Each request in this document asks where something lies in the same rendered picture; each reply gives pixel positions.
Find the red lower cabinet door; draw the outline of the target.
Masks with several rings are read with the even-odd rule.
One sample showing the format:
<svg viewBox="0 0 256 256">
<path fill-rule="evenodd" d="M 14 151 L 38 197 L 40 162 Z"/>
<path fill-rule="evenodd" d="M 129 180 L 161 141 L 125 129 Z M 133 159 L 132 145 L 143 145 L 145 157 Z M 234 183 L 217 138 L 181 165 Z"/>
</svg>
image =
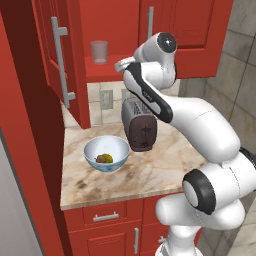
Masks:
<svg viewBox="0 0 256 256">
<path fill-rule="evenodd" d="M 138 254 L 134 254 L 134 228 L 139 228 Z M 73 256 L 139 256 L 141 221 L 107 225 L 69 233 Z"/>
<path fill-rule="evenodd" d="M 159 199 L 160 196 L 144 199 L 140 256 L 154 256 L 161 239 L 168 235 L 168 227 L 156 217 L 155 206 Z"/>
</svg>

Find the tall red cabinet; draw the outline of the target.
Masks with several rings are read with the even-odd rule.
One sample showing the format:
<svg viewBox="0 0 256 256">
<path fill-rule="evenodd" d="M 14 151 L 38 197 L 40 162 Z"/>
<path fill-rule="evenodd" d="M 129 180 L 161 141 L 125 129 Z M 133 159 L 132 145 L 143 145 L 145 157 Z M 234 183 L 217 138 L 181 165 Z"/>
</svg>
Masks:
<svg viewBox="0 0 256 256">
<path fill-rule="evenodd" d="M 35 0 L 0 0 L 0 129 L 44 256 L 72 256 L 60 210 L 64 123 L 34 7 Z"/>
</svg>

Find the red cabinet door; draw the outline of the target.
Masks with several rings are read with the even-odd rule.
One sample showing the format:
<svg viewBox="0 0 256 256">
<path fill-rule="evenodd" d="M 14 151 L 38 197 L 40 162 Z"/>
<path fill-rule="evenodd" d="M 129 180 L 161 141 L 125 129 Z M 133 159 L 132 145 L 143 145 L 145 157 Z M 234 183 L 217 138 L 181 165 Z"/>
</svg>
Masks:
<svg viewBox="0 0 256 256">
<path fill-rule="evenodd" d="M 139 228 L 138 254 L 134 254 L 134 228 Z M 69 233 L 73 256 L 139 256 L 141 221 L 107 225 Z"/>
<path fill-rule="evenodd" d="M 79 0 L 32 0 L 40 47 L 48 85 L 63 103 L 58 61 L 55 50 L 51 17 L 58 18 L 58 25 L 66 27 L 61 46 L 65 76 L 69 92 L 76 98 L 67 108 L 81 128 L 90 127 L 83 37 Z"/>
<path fill-rule="evenodd" d="M 168 227 L 156 217 L 155 206 L 159 199 L 160 196 L 144 199 L 140 256 L 154 256 L 161 239 L 168 235 Z"/>
<path fill-rule="evenodd" d="M 152 34 L 169 32 L 177 43 L 177 78 L 213 77 L 217 73 L 234 0 L 139 0 L 139 43 Z"/>
</svg>

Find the grey fridge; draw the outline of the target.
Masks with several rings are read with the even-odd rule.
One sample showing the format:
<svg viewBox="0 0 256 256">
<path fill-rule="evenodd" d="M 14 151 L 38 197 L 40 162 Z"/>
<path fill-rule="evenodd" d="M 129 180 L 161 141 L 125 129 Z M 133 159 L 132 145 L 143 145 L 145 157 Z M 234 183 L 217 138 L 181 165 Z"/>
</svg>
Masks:
<svg viewBox="0 0 256 256">
<path fill-rule="evenodd" d="M 0 256 L 44 256 L 1 128 Z"/>
</svg>

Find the silver and brown toaster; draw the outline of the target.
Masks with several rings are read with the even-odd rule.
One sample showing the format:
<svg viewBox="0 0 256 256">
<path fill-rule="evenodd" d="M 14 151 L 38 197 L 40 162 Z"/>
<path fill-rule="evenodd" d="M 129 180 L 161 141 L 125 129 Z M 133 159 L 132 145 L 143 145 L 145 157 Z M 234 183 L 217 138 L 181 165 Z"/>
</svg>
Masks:
<svg viewBox="0 0 256 256">
<path fill-rule="evenodd" d="M 138 98 L 122 103 L 121 118 L 131 149 L 145 152 L 153 148 L 157 137 L 157 120 Z"/>
</svg>

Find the red upper cabinet body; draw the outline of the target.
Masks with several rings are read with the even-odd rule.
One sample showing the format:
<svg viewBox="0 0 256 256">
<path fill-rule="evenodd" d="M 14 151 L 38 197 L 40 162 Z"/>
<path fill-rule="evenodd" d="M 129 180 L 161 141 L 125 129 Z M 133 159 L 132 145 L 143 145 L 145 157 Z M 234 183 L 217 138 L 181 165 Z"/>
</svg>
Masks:
<svg viewBox="0 0 256 256">
<path fill-rule="evenodd" d="M 139 0 L 80 0 L 86 79 L 120 81 L 114 64 L 131 56 L 138 47 Z M 108 42 L 108 63 L 95 65 L 90 43 Z"/>
</svg>

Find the red drawer front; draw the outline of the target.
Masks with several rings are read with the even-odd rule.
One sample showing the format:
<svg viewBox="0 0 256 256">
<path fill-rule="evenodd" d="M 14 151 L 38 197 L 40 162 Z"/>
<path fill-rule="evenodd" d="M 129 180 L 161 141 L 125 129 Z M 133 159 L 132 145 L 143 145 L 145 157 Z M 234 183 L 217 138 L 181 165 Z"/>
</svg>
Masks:
<svg viewBox="0 0 256 256">
<path fill-rule="evenodd" d="M 103 215 L 112 214 L 114 211 L 119 214 L 119 218 L 117 218 L 117 219 L 124 218 L 126 216 L 125 203 L 124 202 L 115 202 L 115 203 L 110 203 L 110 204 L 102 204 L 102 205 L 84 207 L 83 208 L 84 223 L 86 225 L 89 225 L 89 224 L 105 223 L 107 221 L 117 220 L 117 219 L 111 219 L 111 220 L 105 220 L 105 221 L 100 221 L 100 222 L 93 222 L 93 217 L 96 214 L 98 216 L 103 216 Z"/>
</svg>

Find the red upper cabinet door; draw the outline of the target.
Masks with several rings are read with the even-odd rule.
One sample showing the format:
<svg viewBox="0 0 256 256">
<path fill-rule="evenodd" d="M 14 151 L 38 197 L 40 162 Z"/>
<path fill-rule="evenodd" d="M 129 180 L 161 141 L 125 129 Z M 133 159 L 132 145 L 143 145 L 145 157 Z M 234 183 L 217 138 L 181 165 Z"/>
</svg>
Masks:
<svg viewBox="0 0 256 256">
<path fill-rule="evenodd" d="M 83 37 L 79 0 L 32 0 L 40 47 L 48 85 L 63 103 L 58 61 L 55 50 L 51 17 L 58 18 L 58 25 L 66 27 L 61 46 L 65 76 L 69 92 L 76 98 L 67 108 L 81 128 L 90 127 Z"/>
<path fill-rule="evenodd" d="M 177 78 L 213 77 L 217 73 L 234 0 L 139 0 L 139 43 L 152 34 L 169 32 L 177 43 Z"/>
</svg>

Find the clear drinking glass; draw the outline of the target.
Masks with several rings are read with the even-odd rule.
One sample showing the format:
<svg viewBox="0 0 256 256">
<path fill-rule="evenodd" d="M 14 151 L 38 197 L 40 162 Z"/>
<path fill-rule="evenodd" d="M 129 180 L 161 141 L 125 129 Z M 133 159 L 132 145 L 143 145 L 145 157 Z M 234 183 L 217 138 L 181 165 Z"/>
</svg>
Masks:
<svg viewBox="0 0 256 256">
<path fill-rule="evenodd" d="M 90 43 L 94 64 L 103 65 L 108 62 L 108 42 L 96 40 Z"/>
</svg>

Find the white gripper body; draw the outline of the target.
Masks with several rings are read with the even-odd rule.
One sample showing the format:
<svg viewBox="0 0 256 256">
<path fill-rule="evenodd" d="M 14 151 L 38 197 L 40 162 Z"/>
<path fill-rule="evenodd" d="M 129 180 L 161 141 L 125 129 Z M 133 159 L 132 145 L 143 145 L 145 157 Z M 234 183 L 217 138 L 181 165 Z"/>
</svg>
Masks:
<svg viewBox="0 0 256 256">
<path fill-rule="evenodd" d="M 135 62 L 133 56 L 121 59 L 114 64 L 115 70 L 117 72 L 123 72 L 132 62 Z"/>
</svg>

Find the white and blue bowl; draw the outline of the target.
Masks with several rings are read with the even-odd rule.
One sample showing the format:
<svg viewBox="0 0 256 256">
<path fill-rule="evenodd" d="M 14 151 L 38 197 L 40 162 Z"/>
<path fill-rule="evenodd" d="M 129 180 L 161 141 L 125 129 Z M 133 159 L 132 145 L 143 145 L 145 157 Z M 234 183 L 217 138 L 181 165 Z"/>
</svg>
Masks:
<svg viewBox="0 0 256 256">
<path fill-rule="evenodd" d="M 109 154 L 112 163 L 98 163 L 97 157 Z M 84 147 L 84 157 L 91 167 L 101 172 L 112 172 L 120 168 L 127 160 L 130 147 L 126 140 L 111 135 L 95 137 Z"/>
</svg>

